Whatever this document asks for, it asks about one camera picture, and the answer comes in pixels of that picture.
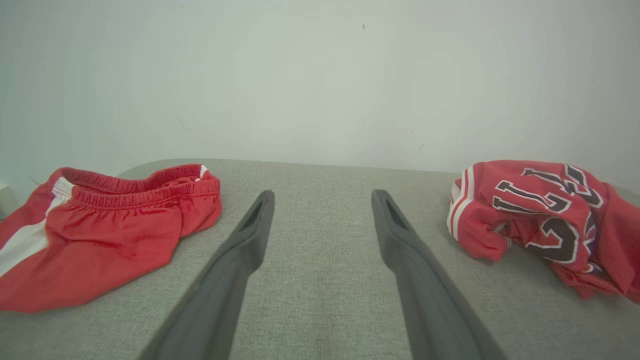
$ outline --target red shorts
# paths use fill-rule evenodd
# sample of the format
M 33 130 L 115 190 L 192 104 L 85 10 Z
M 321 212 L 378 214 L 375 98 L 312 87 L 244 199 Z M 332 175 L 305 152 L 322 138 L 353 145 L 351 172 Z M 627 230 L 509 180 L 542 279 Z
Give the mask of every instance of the red shorts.
M 0 310 L 84 304 L 166 265 L 212 226 L 220 180 L 198 164 L 124 180 L 61 168 L 0 222 Z

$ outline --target jersey lettering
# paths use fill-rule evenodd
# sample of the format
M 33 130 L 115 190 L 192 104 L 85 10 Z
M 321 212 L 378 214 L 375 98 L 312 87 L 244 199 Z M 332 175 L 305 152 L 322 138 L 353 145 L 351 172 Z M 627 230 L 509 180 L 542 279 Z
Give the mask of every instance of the jersey lettering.
M 557 174 L 539 171 L 533 168 L 525 168 L 522 175 L 533 175 L 542 180 L 554 183 L 558 185 L 560 190 L 569 193 L 571 196 L 574 194 L 580 195 L 590 206 L 593 206 L 594 208 L 602 206 L 604 203 L 602 197 L 587 185 L 587 177 L 581 169 L 565 164 L 564 172 L 569 178 L 564 181 Z
M 571 196 L 580 195 L 590 206 L 599 208 L 604 202 L 600 194 L 594 189 L 589 188 L 585 173 L 571 165 L 564 166 L 566 178 L 563 179 L 557 174 L 543 172 L 533 168 L 525 168 L 522 176 L 536 176 L 542 180 L 558 185 L 559 189 Z M 501 192 L 509 192 L 528 201 L 536 201 L 545 206 L 549 211 L 554 213 L 562 213 L 571 206 L 571 201 L 554 193 L 547 193 L 542 196 L 537 193 L 528 192 L 518 188 L 512 182 L 503 180 L 496 187 Z M 526 205 L 513 204 L 502 199 L 499 196 L 493 196 L 493 207 L 497 210 L 507 211 L 510 213 L 521 213 L 526 215 L 544 214 L 544 212 L 534 211 L 527 208 Z M 540 225 L 540 232 L 547 239 L 546 244 L 535 243 L 530 241 L 525 247 L 533 254 L 549 259 L 556 263 L 568 264 L 573 263 L 580 246 L 580 233 L 575 226 L 559 217 L 549 217 Z M 582 244 L 589 254 L 587 261 L 587 273 L 596 274 L 602 269 L 591 259 L 591 254 L 595 250 L 596 240 L 596 223 L 591 212 L 584 228 L 585 239 Z
M 553 211 L 554 213 L 560 214 L 565 210 L 567 210 L 569 206 L 571 206 L 570 200 L 564 199 L 554 193 L 548 193 L 544 197 L 542 197 L 536 193 L 531 193 L 523 189 L 517 188 L 516 186 L 513 185 L 512 182 L 506 181 L 506 180 L 501 181 L 498 184 L 498 186 L 496 186 L 495 188 L 496 190 L 500 190 L 502 192 L 510 192 L 512 194 L 515 194 L 519 197 L 523 197 L 525 199 L 535 200 L 540 204 L 544 205 L 550 211 Z

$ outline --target elastic waistband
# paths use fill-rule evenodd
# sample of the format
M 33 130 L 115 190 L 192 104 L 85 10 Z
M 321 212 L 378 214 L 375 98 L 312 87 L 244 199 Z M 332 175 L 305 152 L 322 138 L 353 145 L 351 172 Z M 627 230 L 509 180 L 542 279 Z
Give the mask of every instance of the elastic waistband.
M 57 169 L 47 185 L 70 201 L 94 208 L 135 208 L 162 204 L 179 197 L 220 193 L 220 180 L 204 165 L 188 164 L 154 172 L 142 180 L 117 177 L 75 168 Z

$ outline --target gray table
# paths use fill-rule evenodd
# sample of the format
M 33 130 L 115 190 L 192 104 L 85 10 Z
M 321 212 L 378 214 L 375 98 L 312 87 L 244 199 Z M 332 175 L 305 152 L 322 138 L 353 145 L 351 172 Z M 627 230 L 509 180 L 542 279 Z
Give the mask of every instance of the gray table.
M 164 268 L 93 302 L 0 313 L 0 359 L 134 359 L 207 260 L 265 189 L 276 209 L 262 267 L 249 279 L 232 359 L 410 359 L 396 281 L 383 264 L 371 190 L 388 190 L 513 359 L 638 359 L 640 306 L 581 300 L 537 258 L 512 247 L 472 259 L 447 234 L 457 174 L 188 159 L 141 165 L 143 178 L 203 163 L 222 182 L 223 214 L 184 238 Z M 623 196 L 636 205 L 640 197 Z

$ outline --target red jersey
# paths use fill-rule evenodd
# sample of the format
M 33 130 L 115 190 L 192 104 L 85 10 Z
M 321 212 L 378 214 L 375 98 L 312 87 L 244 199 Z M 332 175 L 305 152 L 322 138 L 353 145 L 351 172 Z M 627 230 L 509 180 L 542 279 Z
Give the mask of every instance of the red jersey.
M 584 299 L 599 291 L 640 302 L 640 209 L 580 168 L 477 163 L 454 182 L 447 227 L 475 258 L 497 261 L 513 241 Z

